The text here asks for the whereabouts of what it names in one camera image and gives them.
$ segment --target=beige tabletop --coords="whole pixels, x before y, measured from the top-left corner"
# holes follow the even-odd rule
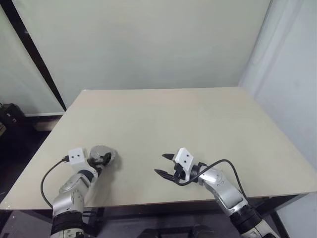
[[[154,169],[173,172],[163,153],[186,147],[195,161],[229,159],[249,197],[317,191],[317,175],[295,146],[240,88],[85,90],[59,120],[0,209],[47,209],[44,173],[68,150],[107,145],[119,156],[91,187],[87,207],[214,199],[192,183],[180,187]],[[237,185],[231,168],[219,165]],[[49,201],[74,172],[69,163],[44,183]]]

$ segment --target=white wall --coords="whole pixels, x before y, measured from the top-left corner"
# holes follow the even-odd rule
[[[1,103],[15,103],[29,115],[63,112],[1,7],[0,56]]]
[[[83,89],[237,86],[269,0],[13,0],[66,106]]]
[[[285,4],[285,11],[278,13],[279,4]],[[272,7],[274,17],[281,18],[265,26],[262,36],[271,32],[272,38],[260,37],[241,86],[317,170],[316,0],[275,1]],[[280,209],[278,214],[290,238],[316,238],[316,210],[314,193]]]

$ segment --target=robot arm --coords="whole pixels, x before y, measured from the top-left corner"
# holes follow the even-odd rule
[[[173,181],[178,185],[186,185],[204,171],[193,182],[204,186],[214,195],[216,202],[230,218],[242,238],[279,238],[248,203],[245,196],[227,180],[220,170],[216,168],[206,170],[207,166],[203,163],[194,165],[194,157],[185,148],[179,149],[176,154],[162,156],[175,163],[175,173],[170,175],[162,170],[155,171],[164,179]]]
[[[51,238],[83,238],[84,200],[89,187],[96,182],[103,168],[115,157],[106,146],[95,146],[86,159],[82,148],[68,152],[74,174],[59,190],[53,201]]]

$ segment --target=table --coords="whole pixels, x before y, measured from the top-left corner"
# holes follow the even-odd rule
[[[238,87],[160,90],[84,90],[59,120],[0,209],[48,209],[40,194],[44,173],[68,150],[107,145],[118,157],[105,168],[85,201],[87,207],[170,204],[212,200],[197,184],[176,186],[154,169],[173,172],[161,157],[186,147],[195,161],[229,159],[251,198],[317,191],[317,174],[247,93]],[[219,165],[237,185],[231,168]],[[55,168],[44,192],[52,201],[73,174]],[[284,202],[266,206],[280,205]]]

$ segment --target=floor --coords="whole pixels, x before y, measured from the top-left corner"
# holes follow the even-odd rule
[[[38,134],[38,145],[48,136],[49,131],[57,123],[52,120],[50,123],[41,123],[36,127],[42,132]],[[12,152],[8,153],[5,159],[0,160],[0,202],[4,199],[16,179],[19,177],[25,166],[32,158],[34,152]],[[276,230],[270,217],[265,218]],[[99,238],[137,238],[145,229],[163,229],[173,227],[192,227],[194,225],[208,226],[212,231],[210,238],[238,238],[239,234],[223,214],[201,214],[201,215],[178,215],[145,217],[134,219],[104,220],[103,228],[98,235]],[[32,211],[0,211],[0,238],[24,238],[24,237],[49,237],[51,231],[50,219],[38,215]],[[187,234],[164,235],[164,238],[188,237]]]

